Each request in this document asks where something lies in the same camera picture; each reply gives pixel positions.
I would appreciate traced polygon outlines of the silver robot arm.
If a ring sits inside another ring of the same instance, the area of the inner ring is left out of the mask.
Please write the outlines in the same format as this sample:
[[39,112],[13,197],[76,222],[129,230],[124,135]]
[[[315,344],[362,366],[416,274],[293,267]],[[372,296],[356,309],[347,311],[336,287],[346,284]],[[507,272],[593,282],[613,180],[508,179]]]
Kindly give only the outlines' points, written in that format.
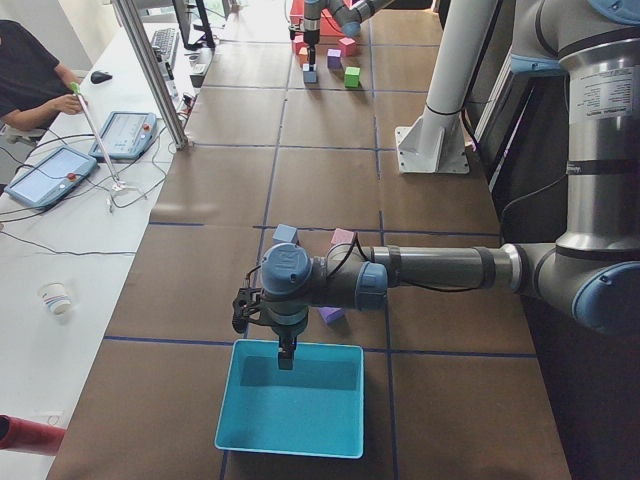
[[[481,140],[468,175],[404,175],[392,130],[421,110],[441,41],[428,12],[390,10],[364,32],[365,86],[293,69],[273,161],[266,225],[301,228],[322,252],[337,227],[364,243],[429,247],[547,241],[566,226],[564,86],[519,81],[514,142]],[[356,461],[228,457],[228,479],[635,479],[639,340],[584,328],[501,289],[396,288],[386,307],[307,341],[365,351],[365,452]]]
[[305,0],[303,3],[303,39],[308,45],[308,63],[316,64],[316,45],[320,41],[321,18],[324,10],[337,22],[341,32],[349,38],[359,34],[361,24],[393,0],[361,0],[348,7],[340,0]]

